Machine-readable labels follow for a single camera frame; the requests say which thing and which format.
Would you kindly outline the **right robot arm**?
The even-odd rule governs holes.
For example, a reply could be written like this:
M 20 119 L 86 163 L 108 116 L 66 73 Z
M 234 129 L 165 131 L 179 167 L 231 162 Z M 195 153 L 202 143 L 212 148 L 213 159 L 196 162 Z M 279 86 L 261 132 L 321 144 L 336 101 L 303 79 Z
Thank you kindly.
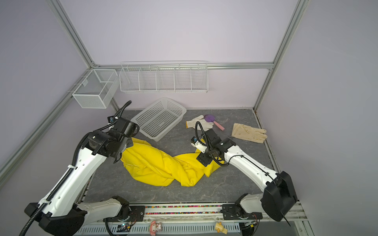
M 280 222 L 297 203 L 298 198 L 291 176 L 262 165 L 247 155 L 233 140 L 222 140 L 210 129 L 201 135 L 195 134 L 191 145 L 200 153 L 197 161 L 203 166 L 215 162 L 221 166 L 232 165 L 252 180 L 261 190 L 260 194 L 243 194 L 235 203 L 222 206 L 225 220 L 260 219 L 265 213 Z

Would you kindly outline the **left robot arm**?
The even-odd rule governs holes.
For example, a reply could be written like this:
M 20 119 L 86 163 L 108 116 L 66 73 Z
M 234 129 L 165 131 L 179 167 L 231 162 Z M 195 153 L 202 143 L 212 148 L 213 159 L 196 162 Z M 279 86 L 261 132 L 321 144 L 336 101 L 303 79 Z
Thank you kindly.
M 73 236 L 81 227 L 98 220 L 130 218 L 130 204 L 119 196 L 93 204 L 75 202 L 97 168 L 107 158 L 117 158 L 132 147 L 132 138 L 139 132 L 137 124 L 121 117 L 106 128 L 108 131 L 100 128 L 87 133 L 57 184 L 39 202 L 28 204 L 25 213 L 29 220 L 20 235 L 26 235 L 35 221 L 53 236 Z

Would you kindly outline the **yellow trousers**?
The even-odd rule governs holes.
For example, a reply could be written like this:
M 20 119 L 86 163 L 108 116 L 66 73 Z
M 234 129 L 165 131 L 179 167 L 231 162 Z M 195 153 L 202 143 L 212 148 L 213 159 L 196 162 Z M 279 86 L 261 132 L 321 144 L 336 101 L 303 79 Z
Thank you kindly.
M 198 162 L 199 150 L 171 156 L 147 141 L 132 141 L 133 146 L 122 153 L 121 161 L 132 178 L 141 183 L 169 186 L 177 181 L 183 187 L 193 187 L 203 176 L 210 177 L 220 168 L 214 161 L 206 167 Z

